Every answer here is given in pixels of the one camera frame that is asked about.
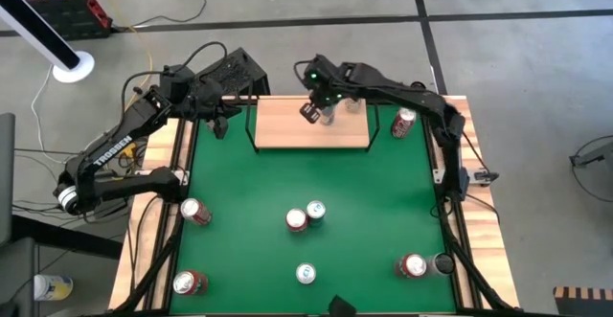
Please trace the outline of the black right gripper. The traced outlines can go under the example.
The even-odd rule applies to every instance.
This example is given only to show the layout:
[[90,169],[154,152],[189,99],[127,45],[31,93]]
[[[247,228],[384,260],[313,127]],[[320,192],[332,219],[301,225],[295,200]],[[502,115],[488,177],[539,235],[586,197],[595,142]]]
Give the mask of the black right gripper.
[[317,123],[320,118],[317,107],[335,105],[352,95],[347,82],[351,68],[346,62],[335,65],[320,54],[307,63],[303,82],[310,102],[303,104],[299,112],[310,124]]

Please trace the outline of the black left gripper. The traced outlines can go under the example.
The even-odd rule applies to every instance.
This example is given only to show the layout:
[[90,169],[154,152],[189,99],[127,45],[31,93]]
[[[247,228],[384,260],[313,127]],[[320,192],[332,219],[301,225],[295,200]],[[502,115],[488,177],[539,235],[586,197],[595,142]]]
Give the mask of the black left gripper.
[[194,119],[214,119],[213,133],[223,140],[229,125],[226,117],[241,113],[239,106],[226,103],[222,97],[223,87],[213,79],[196,79],[189,97],[189,116]]

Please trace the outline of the red Coca-Cola can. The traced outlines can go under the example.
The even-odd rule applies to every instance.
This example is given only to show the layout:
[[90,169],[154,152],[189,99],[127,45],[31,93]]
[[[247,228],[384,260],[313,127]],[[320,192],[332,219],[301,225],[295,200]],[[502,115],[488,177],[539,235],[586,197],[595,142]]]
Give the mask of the red Coca-Cola can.
[[397,139],[405,138],[410,132],[410,130],[413,128],[417,120],[417,116],[418,114],[416,111],[409,108],[401,107],[397,111],[397,114],[391,126],[392,135]]
[[196,198],[187,198],[180,205],[181,215],[189,221],[206,226],[212,220],[212,214],[203,202]]

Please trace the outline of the green white can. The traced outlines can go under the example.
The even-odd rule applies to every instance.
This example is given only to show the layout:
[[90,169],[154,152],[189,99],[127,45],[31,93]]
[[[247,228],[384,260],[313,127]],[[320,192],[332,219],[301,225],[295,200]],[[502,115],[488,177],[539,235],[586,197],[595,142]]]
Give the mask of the green white can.
[[312,227],[320,226],[326,215],[326,206],[319,200],[312,200],[306,206],[308,223]]

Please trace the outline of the red Fanta can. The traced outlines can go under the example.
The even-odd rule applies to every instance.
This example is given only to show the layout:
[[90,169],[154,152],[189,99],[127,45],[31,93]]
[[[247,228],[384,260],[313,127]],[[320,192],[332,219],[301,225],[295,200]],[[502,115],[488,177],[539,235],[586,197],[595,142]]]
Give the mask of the red Fanta can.
[[208,289],[208,277],[194,270],[185,270],[176,274],[172,288],[179,295],[196,295],[205,293]]
[[307,213],[300,208],[292,208],[285,215],[285,225],[290,232],[303,232],[308,225]]
[[417,253],[408,253],[402,256],[395,264],[396,273],[405,278],[420,278],[426,274],[427,263],[425,258]]

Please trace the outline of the green table mat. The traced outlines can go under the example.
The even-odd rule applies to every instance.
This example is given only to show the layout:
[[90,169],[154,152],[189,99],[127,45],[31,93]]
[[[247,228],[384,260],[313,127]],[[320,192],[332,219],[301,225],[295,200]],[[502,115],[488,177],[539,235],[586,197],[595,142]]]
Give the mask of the green table mat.
[[[396,115],[370,150],[254,151],[237,116],[223,140],[198,133],[190,194],[212,212],[207,226],[187,223],[178,270],[206,274],[210,286],[197,296],[174,295],[174,314],[322,313],[335,295],[359,312],[451,312],[447,277],[406,279],[394,271],[403,255],[431,256],[443,249],[429,156],[423,132],[394,138]],[[320,226],[290,232],[285,215],[326,206]],[[314,283],[295,271],[312,263]]]

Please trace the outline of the black power adapter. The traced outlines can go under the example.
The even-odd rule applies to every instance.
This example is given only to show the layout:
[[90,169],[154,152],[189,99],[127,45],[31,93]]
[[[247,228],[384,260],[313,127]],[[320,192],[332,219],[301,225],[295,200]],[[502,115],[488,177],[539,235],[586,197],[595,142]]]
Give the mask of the black power adapter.
[[125,198],[106,201],[99,206],[94,213],[94,218],[102,219],[104,217],[116,214],[123,210],[127,206],[127,200]]

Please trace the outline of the grey black power box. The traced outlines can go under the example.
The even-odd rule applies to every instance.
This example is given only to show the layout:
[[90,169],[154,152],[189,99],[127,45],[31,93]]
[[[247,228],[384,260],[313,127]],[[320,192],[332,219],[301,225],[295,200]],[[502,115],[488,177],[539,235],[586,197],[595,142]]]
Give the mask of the grey black power box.
[[484,168],[477,170],[468,170],[467,174],[470,185],[478,185],[481,187],[489,186],[499,177],[498,172],[486,170]]

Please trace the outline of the red black toolbox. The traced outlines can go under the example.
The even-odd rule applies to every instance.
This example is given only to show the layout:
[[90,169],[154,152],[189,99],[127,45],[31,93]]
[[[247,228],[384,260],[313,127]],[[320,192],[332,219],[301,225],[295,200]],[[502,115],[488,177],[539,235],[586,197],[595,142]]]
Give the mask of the red black toolbox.
[[98,0],[26,0],[66,41],[108,38],[113,19]]

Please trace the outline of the black floor beam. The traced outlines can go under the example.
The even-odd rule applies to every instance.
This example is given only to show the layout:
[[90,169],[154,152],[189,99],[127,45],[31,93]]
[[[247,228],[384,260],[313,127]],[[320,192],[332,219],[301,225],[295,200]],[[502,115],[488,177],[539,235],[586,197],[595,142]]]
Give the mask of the black floor beam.
[[39,245],[112,260],[118,260],[123,250],[123,244],[117,240],[64,229],[35,219],[13,215],[11,217],[11,240],[22,238],[32,238]]

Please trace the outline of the white black tower stand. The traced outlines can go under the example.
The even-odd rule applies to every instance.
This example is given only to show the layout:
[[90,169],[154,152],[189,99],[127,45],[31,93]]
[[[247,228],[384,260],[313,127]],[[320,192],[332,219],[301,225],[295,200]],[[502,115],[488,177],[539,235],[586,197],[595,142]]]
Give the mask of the white black tower stand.
[[78,82],[94,70],[92,55],[75,51],[25,0],[0,0],[0,18],[51,63],[57,81]]

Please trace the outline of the grey cabinet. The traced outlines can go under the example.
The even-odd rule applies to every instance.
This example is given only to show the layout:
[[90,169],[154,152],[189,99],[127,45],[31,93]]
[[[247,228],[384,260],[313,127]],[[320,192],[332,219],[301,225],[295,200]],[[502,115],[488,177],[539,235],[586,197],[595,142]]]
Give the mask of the grey cabinet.
[[15,115],[0,114],[0,246],[11,239]]

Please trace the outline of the white yellow canister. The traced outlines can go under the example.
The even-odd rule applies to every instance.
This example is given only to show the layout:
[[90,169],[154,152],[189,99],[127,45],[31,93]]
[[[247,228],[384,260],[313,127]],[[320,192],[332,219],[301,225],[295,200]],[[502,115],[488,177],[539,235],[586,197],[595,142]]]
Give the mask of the white yellow canister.
[[34,300],[37,302],[64,300],[72,293],[73,288],[74,281],[67,276],[34,276]]

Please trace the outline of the orange black striped box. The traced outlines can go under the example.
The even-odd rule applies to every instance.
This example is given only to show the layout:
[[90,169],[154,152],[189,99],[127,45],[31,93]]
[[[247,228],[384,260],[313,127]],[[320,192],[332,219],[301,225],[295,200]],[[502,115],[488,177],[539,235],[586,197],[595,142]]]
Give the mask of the orange black striped box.
[[613,289],[555,286],[553,294],[561,315],[613,317]]

